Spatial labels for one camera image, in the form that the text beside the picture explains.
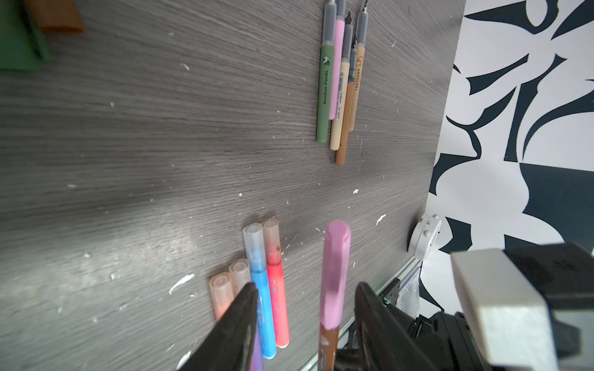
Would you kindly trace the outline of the tan cap pen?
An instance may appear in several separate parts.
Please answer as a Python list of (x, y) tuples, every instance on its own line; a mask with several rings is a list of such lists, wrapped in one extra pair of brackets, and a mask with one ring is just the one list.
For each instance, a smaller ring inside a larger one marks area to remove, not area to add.
[(343, 117), (346, 101), (348, 73), (351, 64), (351, 42), (354, 28), (350, 11), (346, 11), (346, 3), (337, 3), (337, 21), (335, 24), (335, 57), (332, 88), (332, 105), (330, 107), (331, 130), (329, 148), (337, 151), (343, 130)]

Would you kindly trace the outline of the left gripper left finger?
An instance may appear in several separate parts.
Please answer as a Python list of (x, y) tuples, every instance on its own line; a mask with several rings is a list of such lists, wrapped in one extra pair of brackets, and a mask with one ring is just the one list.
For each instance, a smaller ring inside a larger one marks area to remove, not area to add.
[(255, 346), (258, 289), (247, 283), (182, 370), (249, 370)]

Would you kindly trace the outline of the lilac cap brown pen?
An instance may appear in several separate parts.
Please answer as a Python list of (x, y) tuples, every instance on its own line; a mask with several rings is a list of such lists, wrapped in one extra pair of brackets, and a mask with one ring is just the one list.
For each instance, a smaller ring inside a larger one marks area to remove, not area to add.
[(349, 135), (349, 122), (351, 119), (351, 105), (354, 95), (354, 79), (351, 78), (351, 63), (357, 59), (355, 50), (356, 39), (353, 38), (346, 46), (346, 54), (341, 59), (340, 80), (339, 80), (339, 105), (337, 107), (337, 118), (333, 124), (340, 127), (340, 144), (336, 152), (336, 164), (344, 165), (346, 162), (346, 152)]

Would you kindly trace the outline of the green pen cap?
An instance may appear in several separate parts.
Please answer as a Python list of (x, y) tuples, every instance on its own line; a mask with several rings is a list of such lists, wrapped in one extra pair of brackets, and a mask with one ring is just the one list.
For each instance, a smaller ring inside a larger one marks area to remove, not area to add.
[(1, 71), (37, 72), (51, 61), (46, 40), (25, 1), (1, 1)]

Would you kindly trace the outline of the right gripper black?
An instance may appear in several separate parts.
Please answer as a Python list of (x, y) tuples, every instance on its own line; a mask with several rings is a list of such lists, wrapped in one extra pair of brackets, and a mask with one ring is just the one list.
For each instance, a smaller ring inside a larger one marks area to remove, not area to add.
[[(593, 368), (593, 257), (575, 244), (514, 247), (502, 250), (544, 298), (558, 370)], [(385, 305), (435, 370), (508, 370), (492, 366), (479, 351), (463, 313), (443, 312), (413, 318)], [(337, 355), (338, 370), (362, 370), (356, 347)]]

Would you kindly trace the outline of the light brown pen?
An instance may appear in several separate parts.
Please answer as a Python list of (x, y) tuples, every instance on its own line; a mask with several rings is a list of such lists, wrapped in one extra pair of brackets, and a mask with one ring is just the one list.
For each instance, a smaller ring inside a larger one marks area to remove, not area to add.
[(362, 80), (362, 72), (364, 65), (365, 55), (365, 43), (368, 29), (368, 1), (364, 3), (363, 9), (357, 17), (357, 29), (356, 29), (356, 43), (355, 50), (357, 52), (357, 59), (354, 63), (355, 74), (354, 74), (354, 95), (351, 105), (351, 119), (349, 122), (349, 132), (354, 131), (355, 117), (357, 114), (357, 105), (360, 94), (360, 85)]

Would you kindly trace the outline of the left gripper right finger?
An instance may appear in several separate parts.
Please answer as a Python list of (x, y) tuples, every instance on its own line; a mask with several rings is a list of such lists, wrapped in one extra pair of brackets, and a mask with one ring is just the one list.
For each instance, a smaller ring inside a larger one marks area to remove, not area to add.
[(355, 323), (362, 370), (435, 370), (366, 282), (355, 291)]

